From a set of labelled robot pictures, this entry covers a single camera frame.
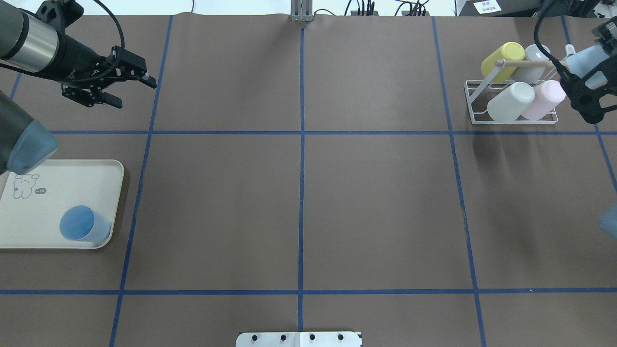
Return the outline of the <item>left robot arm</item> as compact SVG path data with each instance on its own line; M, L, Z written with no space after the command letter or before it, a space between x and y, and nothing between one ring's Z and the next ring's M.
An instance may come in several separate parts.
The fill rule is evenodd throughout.
M122 108L106 88L138 81L156 88L145 59L126 49L121 24L101 1L97 4L115 24L121 43L108 56L66 33L84 14L75 0L45 0L35 13L1 2L1 67L59 83L64 97L87 108ZM6 93L1 94L1 172L28 175L48 160L59 141Z

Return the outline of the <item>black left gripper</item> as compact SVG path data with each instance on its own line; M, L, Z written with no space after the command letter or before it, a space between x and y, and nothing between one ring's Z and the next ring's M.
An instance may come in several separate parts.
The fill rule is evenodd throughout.
M83 6L75 0L45 0L40 5L37 17L53 29L58 42L51 61L37 75L71 86L90 85L108 76L117 81L136 80L152 89L156 88L157 81L149 75L143 57L120 46L113 46L110 55L103 57L66 34L66 28L83 14ZM84 107L123 107L119 97L101 90L62 86L62 95Z

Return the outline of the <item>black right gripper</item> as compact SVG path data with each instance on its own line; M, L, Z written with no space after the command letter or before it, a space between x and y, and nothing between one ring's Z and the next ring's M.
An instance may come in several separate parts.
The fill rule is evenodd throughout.
M616 20L610 19L600 24L592 30L592 33L595 37L595 44L602 46L609 56L608 59L593 68L583 79L569 72L565 62L567 72L561 77L560 83L566 96L569 97L573 110L579 112L586 123L597 124L604 119L606 113L616 109L616 105L602 106L600 102L603 97L616 95ZM608 82L597 89L590 89L585 85L585 81L596 72L602 72Z

